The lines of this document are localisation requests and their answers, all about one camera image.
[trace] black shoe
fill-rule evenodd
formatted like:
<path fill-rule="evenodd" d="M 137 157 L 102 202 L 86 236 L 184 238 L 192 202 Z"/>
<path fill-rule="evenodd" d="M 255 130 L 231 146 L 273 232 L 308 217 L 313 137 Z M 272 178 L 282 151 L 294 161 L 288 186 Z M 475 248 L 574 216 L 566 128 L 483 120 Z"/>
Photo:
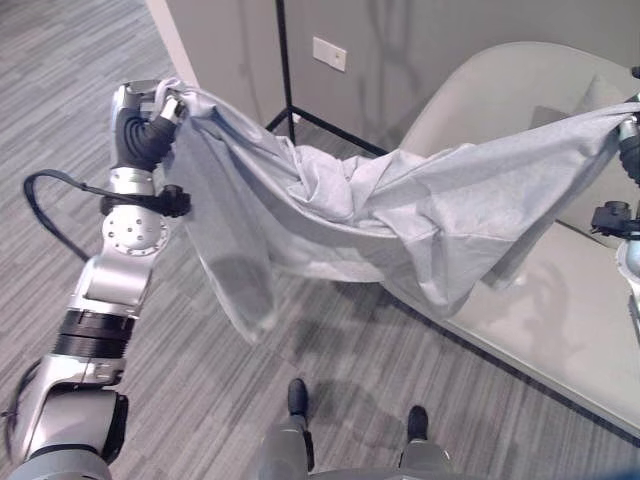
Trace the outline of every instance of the black shoe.
<path fill-rule="evenodd" d="M 429 428 L 429 416 L 420 405 L 414 405 L 409 411 L 407 420 L 407 442 L 415 439 L 426 440 L 427 428 Z"/>
<path fill-rule="evenodd" d="M 289 415 L 300 415 L 307 423 L 307 413 L 309 412 L 309 392 L 307 386 L 301 378 L 294 378 L 289 382 L 289 391 L 287 392 L 287 407 Z M 313 439 L 311 432 L 305 428 L 302 432 L 304 444 L 307 449 L 307 471 L 310 472 L 315 466 L 315 458 L 313 454 Z"/>
<path fill-rule="evenodd" d="M 289 383 L 289 391 L 287 394 L 287 406 L 289 415 L 300 415 L 307 420 L 309 411 L 309 393 L 307 386 L 301 378 L 295 378 Z"/>

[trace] metal pole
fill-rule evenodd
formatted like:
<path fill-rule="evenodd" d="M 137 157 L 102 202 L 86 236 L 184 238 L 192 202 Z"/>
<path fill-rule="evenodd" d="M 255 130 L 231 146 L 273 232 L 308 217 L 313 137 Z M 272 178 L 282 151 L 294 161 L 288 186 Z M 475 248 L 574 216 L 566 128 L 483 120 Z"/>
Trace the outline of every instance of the metal pole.
<path fill-rule="evenodd" d="M 289 138 L 295 144 L 296 134 L 293 128 L 293 103 L 291 100 L 291 77 L 289 75 L 289 50 L 287 48 L 287 25 L 284 16 L 284 0 L 276 0 L 276 15 L 278 17 L 280 58 L 282 60 L 282 80 L 284 83 L 284 99 L 286 102 L 287 122 L 289 122 Z"/>

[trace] black metal stand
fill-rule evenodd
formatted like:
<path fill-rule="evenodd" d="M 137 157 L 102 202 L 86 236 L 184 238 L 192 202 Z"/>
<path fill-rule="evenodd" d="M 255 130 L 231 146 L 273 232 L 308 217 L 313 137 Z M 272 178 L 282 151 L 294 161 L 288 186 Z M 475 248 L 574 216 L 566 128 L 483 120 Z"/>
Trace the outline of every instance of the black metal stand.
<path fill-rule="evenodd" d="M 284 0 L 276 0 L 278 17 L 278 36 L 280 37 L 280 59 L 282 60 L 282 82 L 284 83 L 284 100 L 286 102 L 287 122 L 289 122 L 289 138 L 295 144 L 296 132 L 293 124 L 293 103 L 291 100 L 291 76 L 289 74 L 289 49 L 287 46 L 287 23 L 284 16 Z"/>
<path fill-rule="evenodd" d="M 285 109 L 280 112 L 276 118 L 274 118 L 269 125 L 267 125 L 268 130 L 275 129 L 282 120 L 287 119 L 289 126 L 289 138 L 295 144 L 296 143 L 296 132 L 294 129 L 293 122 L 293 114 L 300 115 L 300 117 L 305 120 L 324 128 L 325 130 L 337 135 L 341 138 L 344 138 L 348 142 L 351 142 L 359 147 L 375 154 L 375 155 L 384 155 L 388 153 L 385 149 L 380 148 L 376 145 L 373 145 L 355 135 L 350 134 L 342 130 L 335 125 L 322 120 L 319 117 L 316 117 L 312 113 L 309 113 L 301 108 L 296 107 L 293 104 L 292 94 L 291 94 L 291 75 L 289 73 L 289 48 L 287 44 L 287 25 L 285 19 L 284 12 L 284 0 L 276 0 L 276 16 L 278 19 L 278 37 L 280 40 L 280 58 L 282 60 L 282 83 L 284 84 L 284 99 L 286 102 Z"/>

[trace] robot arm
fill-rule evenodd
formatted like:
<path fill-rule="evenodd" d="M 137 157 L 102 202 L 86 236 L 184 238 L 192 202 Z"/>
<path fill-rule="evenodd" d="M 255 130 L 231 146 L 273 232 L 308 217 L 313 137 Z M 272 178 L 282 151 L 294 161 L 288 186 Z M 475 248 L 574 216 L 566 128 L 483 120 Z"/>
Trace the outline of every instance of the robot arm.
<path fill-rule="evenodd" d="M 103 198 L 102 251 L 85 264 L 55 347 L 13 402 L 6 440 L 20 466 L 12 480 L 111 478 L 107 464 L 124 442 L 128 401 L 108 387 L 122 378 L 153 263 L 169 238 L 163 215 L 189 210 L 179 187 L 155 196 L 153 170 L 171 149 L 183 108 L 169 94 L 147 121 L 141 106 L 156 85 L 128 83 L 114 95 L 110 191 L 124 197 Z"/>
<path fill-rule="evenodd" d="M 640 67 L 632 69 L 640 78 Z M 640 94 L 629 102 L 640 102 Z M 632 115 L 618 127 L 620 161 L 629 177 L 640 187 L 640 116 Z M 629 313 L 640 343 L 640 203 L 632 219 L 631 207 L 626 202 L 611 201 L 596 208 L 591 226 L 594 232 L 613 235 L 625 240 L 616 252 L 618 270 L 631 287 Z"/>

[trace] electrical outlet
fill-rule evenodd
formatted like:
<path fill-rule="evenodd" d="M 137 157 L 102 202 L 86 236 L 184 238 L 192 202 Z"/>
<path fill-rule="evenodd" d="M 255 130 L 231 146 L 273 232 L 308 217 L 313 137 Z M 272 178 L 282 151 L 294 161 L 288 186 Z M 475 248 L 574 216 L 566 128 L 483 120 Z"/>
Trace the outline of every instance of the electrical outlet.
<path fill-rule="evenodd" d="M 313 58 L 341 72 L 347 69 L 347 51 L 318 37 L 313 37 Z"/>

